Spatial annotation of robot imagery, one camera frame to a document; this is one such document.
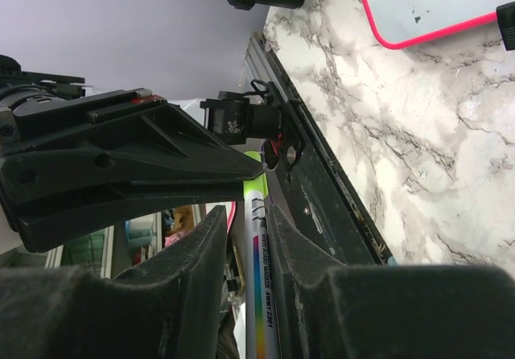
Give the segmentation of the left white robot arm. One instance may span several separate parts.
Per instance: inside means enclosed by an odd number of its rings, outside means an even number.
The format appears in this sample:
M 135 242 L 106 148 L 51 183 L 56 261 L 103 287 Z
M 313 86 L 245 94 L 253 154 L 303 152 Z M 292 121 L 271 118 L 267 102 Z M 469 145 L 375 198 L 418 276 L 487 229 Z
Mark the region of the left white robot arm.
M 84 79 L 1 58 L 1 232 L 46 252 L 175 206 L 237 200 L 264 168 L 237 153 L 275 139 L 271 85 L 200 102 L 204 120 L 149 89 L 88 95 Z M 262 99 L 254 104 L 251 97 Z

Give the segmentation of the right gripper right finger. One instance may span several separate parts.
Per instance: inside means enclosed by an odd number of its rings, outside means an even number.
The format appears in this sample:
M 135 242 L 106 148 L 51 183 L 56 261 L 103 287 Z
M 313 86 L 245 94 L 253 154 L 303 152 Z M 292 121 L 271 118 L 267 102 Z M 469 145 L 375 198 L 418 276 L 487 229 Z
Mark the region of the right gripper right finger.
M 495 266 L 347 266 L 267 213 L 285 358 L 511 358 L 514 281 Z

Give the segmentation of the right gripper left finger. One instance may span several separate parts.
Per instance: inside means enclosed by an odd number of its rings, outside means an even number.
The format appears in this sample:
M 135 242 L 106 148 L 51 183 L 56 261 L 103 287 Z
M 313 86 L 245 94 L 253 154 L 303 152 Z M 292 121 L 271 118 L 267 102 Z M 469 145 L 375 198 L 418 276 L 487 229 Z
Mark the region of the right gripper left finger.
M 2 270 L 2 357 L 215 357 L 226 242 L 216 206 L 114 279 L 78 266 Z

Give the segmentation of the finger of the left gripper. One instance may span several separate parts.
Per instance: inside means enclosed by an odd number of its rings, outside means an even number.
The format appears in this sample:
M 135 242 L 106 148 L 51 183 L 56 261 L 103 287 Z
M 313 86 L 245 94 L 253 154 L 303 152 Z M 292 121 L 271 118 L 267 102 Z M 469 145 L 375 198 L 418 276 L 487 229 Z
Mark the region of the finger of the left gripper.
M 258 162 L 1 161 L 1 204 L 30 252 L 46 252 L 99 229 L 185 204 L 241 200 Z
M 14 162 L 247 162 L 180 106 L 145 89 L 67 101 L 32 114 Z

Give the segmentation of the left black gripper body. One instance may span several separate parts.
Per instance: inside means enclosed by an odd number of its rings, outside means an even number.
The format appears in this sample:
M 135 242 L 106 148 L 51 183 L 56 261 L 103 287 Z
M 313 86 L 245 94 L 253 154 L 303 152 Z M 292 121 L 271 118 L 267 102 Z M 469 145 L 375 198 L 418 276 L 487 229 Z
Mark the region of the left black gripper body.
M 85 78 L 27 72 L 12 57 L 1 56 L 1 147 L 28 133 L 23 119 L 85 95 Z

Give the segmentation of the pink framed whiteboard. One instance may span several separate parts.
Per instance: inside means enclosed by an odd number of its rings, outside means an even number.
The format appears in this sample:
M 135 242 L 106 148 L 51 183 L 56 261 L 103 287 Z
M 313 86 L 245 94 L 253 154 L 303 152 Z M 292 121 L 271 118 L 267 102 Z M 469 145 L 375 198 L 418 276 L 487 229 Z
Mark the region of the pink framed whiteboard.
M 361 0 L 376 40 L 403 49 L 496 21 L 514 0 Z

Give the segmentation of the green marker cap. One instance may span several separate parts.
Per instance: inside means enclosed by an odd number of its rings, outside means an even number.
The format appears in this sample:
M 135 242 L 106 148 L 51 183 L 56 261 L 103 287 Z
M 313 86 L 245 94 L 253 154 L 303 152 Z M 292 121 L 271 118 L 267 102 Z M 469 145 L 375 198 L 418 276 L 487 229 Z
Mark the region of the green marker cap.
M 251 179 L 243 182 L 243 193 L 246 196 L 250 192 L 260 192 L 263 198 L 269 195 L 266 168 L 262 160 L 262 154 L 258 151 L 246 151 L 245 155 L 259 163 L 261 169 L 256 171 Z

